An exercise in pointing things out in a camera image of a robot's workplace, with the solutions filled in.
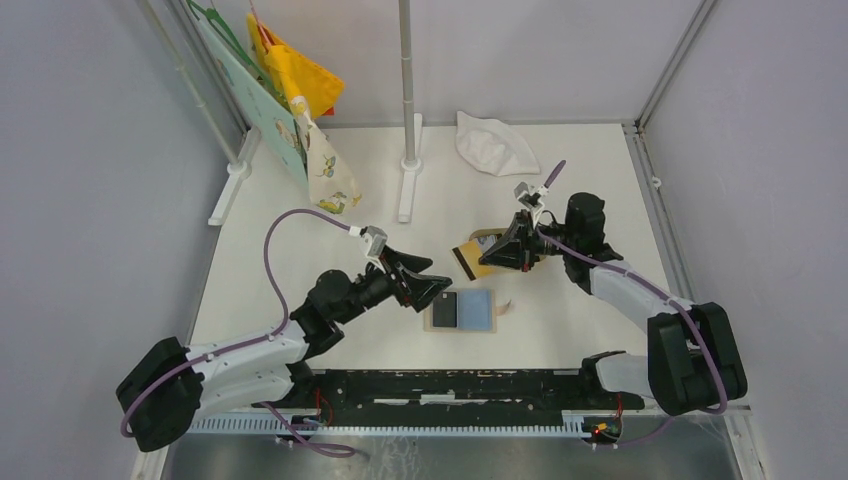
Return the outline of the black VIP card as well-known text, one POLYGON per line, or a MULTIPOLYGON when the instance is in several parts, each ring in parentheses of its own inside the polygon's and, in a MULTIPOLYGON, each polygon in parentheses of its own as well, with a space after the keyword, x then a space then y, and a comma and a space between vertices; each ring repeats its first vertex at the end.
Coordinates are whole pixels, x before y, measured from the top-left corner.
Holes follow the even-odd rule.
POLYGON ((458 294, 455 291, 442 292, 431 305, 431 326, 441 329, 458 327, 458 294))

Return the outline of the gold striped card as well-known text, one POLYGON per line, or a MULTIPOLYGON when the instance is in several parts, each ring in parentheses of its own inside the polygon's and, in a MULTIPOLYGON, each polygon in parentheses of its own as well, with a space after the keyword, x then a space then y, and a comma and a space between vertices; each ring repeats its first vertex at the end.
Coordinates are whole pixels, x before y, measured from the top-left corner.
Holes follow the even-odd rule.
POLYGON ((479 280, 498 273, 495 267, 480 263, 482 255, 497 240, 498 237, 496 235, 475 237, 451 250, 454 259, 458 262, 460 268, 470 281, 479 280))

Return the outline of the beige oval tray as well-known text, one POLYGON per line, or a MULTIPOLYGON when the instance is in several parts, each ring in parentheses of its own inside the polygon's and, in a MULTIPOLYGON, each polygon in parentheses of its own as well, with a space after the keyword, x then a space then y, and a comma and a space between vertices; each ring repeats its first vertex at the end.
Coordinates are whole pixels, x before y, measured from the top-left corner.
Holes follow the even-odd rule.
POLYGON ((470 264, 475 267, 492 267, 501 269, 521 270, 523 263, 513 262, 509 259, 495 259, 494 264, 482 263, 484 254, 493 247, 506 233, 505 228, 482 229, 474 231, 468 238, 465 249, 466 257, 470 264))

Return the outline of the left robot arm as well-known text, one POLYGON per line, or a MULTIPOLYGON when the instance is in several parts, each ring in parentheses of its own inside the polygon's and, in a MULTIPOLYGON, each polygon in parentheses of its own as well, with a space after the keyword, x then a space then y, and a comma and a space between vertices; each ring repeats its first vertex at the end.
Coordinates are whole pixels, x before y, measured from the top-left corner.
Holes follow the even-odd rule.
POLYGON ((343 339, 342 325, 388 299, 420 313, 452 286, 426 274, 432 264, 387 247, 356 277, 322 272, 284 325, 201 345, 158 341, 116 389, 121 435, 152 452, 209 416, 261 402, 306 405, 314 394, 306 362, 343 339))

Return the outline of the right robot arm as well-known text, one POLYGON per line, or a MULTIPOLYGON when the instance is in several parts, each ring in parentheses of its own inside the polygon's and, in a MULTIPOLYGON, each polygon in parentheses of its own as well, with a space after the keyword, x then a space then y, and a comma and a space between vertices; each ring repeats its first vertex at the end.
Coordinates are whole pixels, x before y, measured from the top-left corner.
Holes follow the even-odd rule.
POLYGON ((623 314, 647 338, 645 355, 609 351, 587 357, 580 400, 602 408, 617 393, 654 400, 670 416, 720 414, 748 393, 748 379, 726 310, 675 296, 637 273, 605 236, 605 202, 579 192, 563 221, 540 223, 526 206, 479 258, 482 265, 530 271, 559 256, 568 279, 623 314))

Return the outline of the beige card holder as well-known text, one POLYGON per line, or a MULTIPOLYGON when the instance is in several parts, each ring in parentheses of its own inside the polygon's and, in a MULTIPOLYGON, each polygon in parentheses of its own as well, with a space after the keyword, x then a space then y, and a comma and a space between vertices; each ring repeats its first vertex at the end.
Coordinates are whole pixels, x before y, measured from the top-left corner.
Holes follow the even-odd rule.
POLYGON ((431 326, 431 305, 425 311, 424 330, 443 333, 495 333, 497 320, 512 309, 512 300, 504 303, 497 301, 492 289, 458 289, 458 327, 441 329, 431 326))

